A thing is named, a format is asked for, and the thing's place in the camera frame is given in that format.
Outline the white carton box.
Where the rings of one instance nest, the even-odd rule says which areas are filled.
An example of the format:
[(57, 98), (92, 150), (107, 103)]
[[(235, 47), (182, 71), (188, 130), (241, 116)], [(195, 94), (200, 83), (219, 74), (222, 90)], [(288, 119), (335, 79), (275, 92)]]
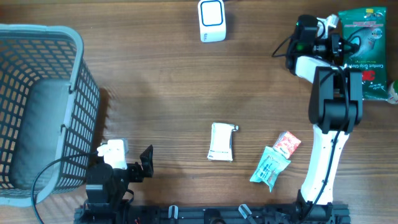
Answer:
[(211, 125), (211, 142), (207, 158), (210, 161), (233, 161), (232, 135), (239, 126), (226, 123)]

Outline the mint wet wipes pack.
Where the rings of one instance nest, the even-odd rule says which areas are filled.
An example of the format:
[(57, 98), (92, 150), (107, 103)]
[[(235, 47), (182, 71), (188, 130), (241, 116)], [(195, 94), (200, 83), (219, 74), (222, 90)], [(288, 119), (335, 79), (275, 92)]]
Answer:
[(250, 178), (250, 182), (264, 182), (269, 186), (271, 192), (274, 188), (278, 175), (290, 164), (281, 153), (266, 146), (256, 170)]

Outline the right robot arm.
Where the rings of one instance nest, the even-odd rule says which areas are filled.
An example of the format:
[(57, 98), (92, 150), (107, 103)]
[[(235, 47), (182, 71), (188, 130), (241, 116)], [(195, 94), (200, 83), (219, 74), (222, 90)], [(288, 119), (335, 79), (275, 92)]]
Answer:
[(354, 127), (363, 117), (362, 74), (357, 68), (334, 63), (346, 52), (356, 53), (359, 44), (332, 30), (338, 17), (298, 17), (290, 36), (285, 66), (312, 84), (308, 118), (313, 125), (313, 148), (307, 176), (298, 192), (296, 223), (332, 223), (333, 184), (340, 156)]

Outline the green lid jar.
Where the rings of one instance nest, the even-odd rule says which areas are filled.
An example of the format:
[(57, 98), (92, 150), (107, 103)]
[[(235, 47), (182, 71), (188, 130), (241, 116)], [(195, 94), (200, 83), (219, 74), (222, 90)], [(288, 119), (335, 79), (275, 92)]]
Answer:
[(398, 80), (394, 80), (388, 88), (388, 98), (387, 98), (387, 102), (393, 105), (397, 105), (398, 104), (398, 89), (397, 89), (397, 85), (398, 85)]

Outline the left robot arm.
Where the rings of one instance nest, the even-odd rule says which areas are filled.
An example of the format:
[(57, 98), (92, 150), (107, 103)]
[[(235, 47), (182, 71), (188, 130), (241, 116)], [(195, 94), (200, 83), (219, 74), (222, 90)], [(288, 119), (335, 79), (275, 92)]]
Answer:
[(153, 146), (139, 156), (140, 162), (128, 164), (125, 169), (113, 168), (103, 162), (88, 171), (86, 179), (87, 200), (75, 210), (74, 223), (128, 223), (130, 204), (124, 195), (134, 192), (130, 183), (142, 182), (154, 174)]

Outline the green 3M gloves package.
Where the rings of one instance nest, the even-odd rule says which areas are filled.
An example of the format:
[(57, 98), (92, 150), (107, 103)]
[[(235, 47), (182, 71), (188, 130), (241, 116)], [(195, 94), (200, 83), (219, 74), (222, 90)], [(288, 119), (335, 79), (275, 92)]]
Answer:
[(386, 7), (362, 7), (340, 11), (343, 38), (359, 46), (345, 53), (344, 64), (362, 73), (364, 100), (387, 100)]

